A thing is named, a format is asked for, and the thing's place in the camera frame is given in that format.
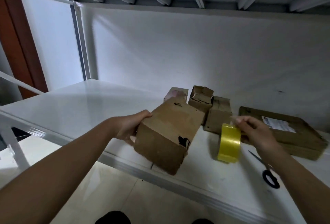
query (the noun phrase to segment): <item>small cardboard box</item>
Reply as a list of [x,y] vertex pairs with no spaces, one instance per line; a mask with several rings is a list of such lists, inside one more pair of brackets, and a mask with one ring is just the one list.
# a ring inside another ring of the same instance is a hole
[[208,111],[212,107],[213,90],[207,87],[194,86],[188,104],[205,113],[202,125],[204,126]]
[[221,134],[222,124],[230,124],[230,117],[232,115],[230,100],[219,96],[213,96],[212,107],[208,112],[203,129],[215,134]]
[[[239,115],[251,115],[266,123],[276,140],[292,155],[317,160],[328,146],[328,142],[299,117],[248,107],[240,107]],[[248,143],[247,140],[245,137],[242,142]]]
[[171,175],[188,153],[204,113],[172,97],[138,127],[134,150]]
[[184,102],[187,102],[188,89],[172,87],[167,93],[167,95],[164,97],[164,102],[172,97],[182,97],[184,99]]

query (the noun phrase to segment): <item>forearm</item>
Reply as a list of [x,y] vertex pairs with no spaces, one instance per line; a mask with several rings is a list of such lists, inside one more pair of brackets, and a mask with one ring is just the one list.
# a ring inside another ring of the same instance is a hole
[[0,223],[49,223],[115,136],[111,119],[24,171],[0,191]]
[[330,223],[330,188],[285,151],[273,152],[270,156],[270,165],[281,177],[306,222]]

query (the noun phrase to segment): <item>person's left hand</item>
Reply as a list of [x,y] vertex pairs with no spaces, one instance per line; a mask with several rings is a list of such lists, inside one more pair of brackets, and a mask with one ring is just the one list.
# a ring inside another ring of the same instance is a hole
[[115,138],[127,141],[136,131],[136,127],[144,118],[151,117],[152,114],[148,110],[143,110],[137,114],[127,116],[117,116],[110,118],[116,125]]

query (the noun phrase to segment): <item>white wall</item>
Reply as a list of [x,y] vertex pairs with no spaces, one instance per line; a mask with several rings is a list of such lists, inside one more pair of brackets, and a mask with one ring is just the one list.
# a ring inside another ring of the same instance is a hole
[[[6,54],[0,42],[0,71],[10,76],[14,76],[8,63]],[[22,100],[19,87],[3,78],[0,78],[0,105],[9,104]]]
[[330,130],[329,23],[201,13],[84,8],[99,80],[159,97],[171,86],[207,86],[234,111],[270,110]]
[[22,0],[48,90],[83,80],[70,5]]

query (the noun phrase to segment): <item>person's left arm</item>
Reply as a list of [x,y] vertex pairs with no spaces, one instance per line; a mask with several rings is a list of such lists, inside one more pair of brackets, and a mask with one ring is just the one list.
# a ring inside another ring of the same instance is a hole
[[0,223],[50,223],[112,138],[127,139],[151,113],[112,117],[43,158],[0,190]]

